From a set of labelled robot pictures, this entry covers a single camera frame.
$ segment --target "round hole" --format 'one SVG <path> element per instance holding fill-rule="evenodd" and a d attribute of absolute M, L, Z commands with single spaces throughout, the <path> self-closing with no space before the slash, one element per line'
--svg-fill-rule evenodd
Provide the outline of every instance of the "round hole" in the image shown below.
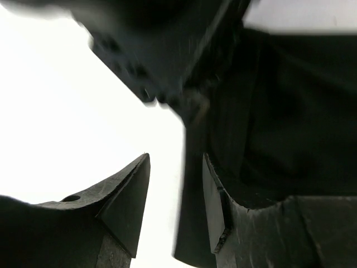
<path fill-rule="evenodd" d="M 77 201 L 80 199 L 79 195 L 70 195 L 69 197 L 66 197 L 65 199 L 62 200 L 62 202 L 73 202 Z"/>
<path fill-rule="evenodd" d="M 112 38 L 104 39 L 102 45 L 105 49 L 108 49 L 111 52 L 120 52 L 121 51 L 121 49 L 118 46 L 118 44 L 116 43 L 116 41 Z"/>
<path fill-rule="evenodd" d="M 128 67 L 128 72 L 132 75 L 135 76 L 136 78 L 139 79 L 145 79 L 148 78 L 148 73 L 146 72 L 145 68 L 141 65 L 138 65 L 136 67 L 129 66 Z"/>

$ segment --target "hole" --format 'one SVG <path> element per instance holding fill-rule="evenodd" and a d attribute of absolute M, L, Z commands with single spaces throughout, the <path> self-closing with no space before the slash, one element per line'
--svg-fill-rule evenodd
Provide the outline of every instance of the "hole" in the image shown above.
<path fill-rule="evenodd" d="M 120 52 L 121 49 L 112 38 L 104 39 L 102 43 L 103 47 L 111 52 Z"/>
<path fill-rule="evenodd" d="M 148 74 L 143 66 L 140 65 L 136 67 L 136 76 L 139 78 L 148 77 Z"/>
<path fill-rule="evenodd" d="M 157 97 L 156 97 L 157 101 L 164 104 L 166 103 L 166 97 L 163 93 L 160 93 Z"/>
<path fill-rule="evenodd" d="M 69 197 L 66 197 L 65 199 L 63 199 L 61 202 L 73 202 L 73 201 L 77 201 L 80 199 L 79 195 L 70 195 Z"/>
<path fill-rule="evenodd" d="M 129 66 L 128 72 L 135 76 L 136 78 L 144 79 L 148 78 L 148 73 L 146 72 L 145 68 L 142 65 L 138 65 L 136 67 Z"/>

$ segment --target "white background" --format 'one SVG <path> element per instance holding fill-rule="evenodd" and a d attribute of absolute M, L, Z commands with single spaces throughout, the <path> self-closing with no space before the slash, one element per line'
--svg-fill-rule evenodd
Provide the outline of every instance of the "white background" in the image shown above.
<path fill-rule="evenodd" d="M 171 257 L 182 182 L 180 119 L 145 107 L 93 55 L 88 33 L 67 13 L 46 20 L 15 14 L 0 6 L 0 194 L 59 201 L 149 152 L 131 268 L 188 267 Z M 260 0 L 245 23 L 270 32 L 355 31 L 356 15 L 357 0 Z"/>

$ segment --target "black object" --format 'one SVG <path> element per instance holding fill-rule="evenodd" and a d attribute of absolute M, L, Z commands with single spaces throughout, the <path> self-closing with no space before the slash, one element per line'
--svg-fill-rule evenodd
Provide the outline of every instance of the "black object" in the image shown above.
<path fill-rule="evenodd" d="M 178 260 L 201 268 L 355 266 L 357 36 L 247 29 L 249 0 L 12 2 L 70 9 L 92 34 L 94 53 L 138 98 L 181 116 Z M 108 204 L 99 218 L 134 256 L 137 228 L 126 233 L 112 216 L 126 209 Z M 106 240 L 98 260 L 112 246 Z"/>
<path fill-rule="evenodd" d="M 0 197 L 0 266 L 129 268 L 137 250 L 149 174 L 150 159 L 144 154 L 61 202 L 30 205 Z M 117 217 L 117 225 L 108 224 Z M 118 231 L 124 224 L 131 225 L 130 233 Z"/>

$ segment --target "black plastic part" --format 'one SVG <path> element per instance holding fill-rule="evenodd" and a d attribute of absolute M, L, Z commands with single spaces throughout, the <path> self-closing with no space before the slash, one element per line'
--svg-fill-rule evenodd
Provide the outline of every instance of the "black plastic part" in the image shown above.
<path fill-rule="evenodd" d="M 2 0 L 8 2 L 69 9 L 92 34 L 94 53 L 141 101 L 157 98 L 189 125 L 206 100 L 190 102 L 184 91 L 194 85 L 200 94 L 206 85 L 193 83 L 192 76 L 205 80 L 200 73 L 208 65 L 222 69 L 224 62 L 223 71 L 229 68 L 250 0 Z"/>
<path fill-rule="evenodd" d="M 231 231 L 228 196 L 210 176 L 207 165 L 202 177 L 211 252 L 218 253 Z"/>
<path fill-rule="evenodd" d="M 216 268 L 211 253 L 202 181 L 206 120 L 186 131 L 184 188 L 174 257 L 199 268 Z"/>
<path fill-rule="evenodd" d="M 232 231 L 216 255 L 218 268 L 320 267 L 297 198 L 290 197 L 264 209 L 245 208 L 225 191 L 207 154 L 203 168 L 207 170 L 204 180 L 213 181 L 229 197 L 229 214 L 233 221 Z M 216 233 L 210 232 L 209 236 L 216 237 Z"/>
<path fill-rule="evenodd" d="M 322 267 L 357 264 L 357 197 L 298 197 Z"/>
<path fill-rule="evenodd" d="M 101 209 L 97 218 L 109 233 L 122 245 L 131 258 L 136 257 L 142 218 L 149 185 L 150 163 L 144 162 L 140 169 L 125 182 L 125 186 Z"/>
<path fill-rule="evenodd" d="M 355 195 L 357 35 L 244 29 L 240 40 L 230 76 L 212 90 L 207 130 L 227 191 L 254 208 Z M 244 184 L 268 202 L 236 191 Z"/>
<path fill-rule="evenodd" d="M 131 256 L 95 216 L 131 183 L 148 181 L 149 170 L 149 155 L 142 155 L 119 173 L 62 202 L 30 205 L 1 196 L 0 267 L 129 268 Z M 141 193 L 146 196 L 146 191 L 144 183 Z M 144 198 L 133 195 L 141 199 L 138 209 L 143 210 Z M 139 223 L 125 223 L 141 225 L 142 218 L 132 220 Z M 125 242 L 137 245 L 129 237 Z"/>

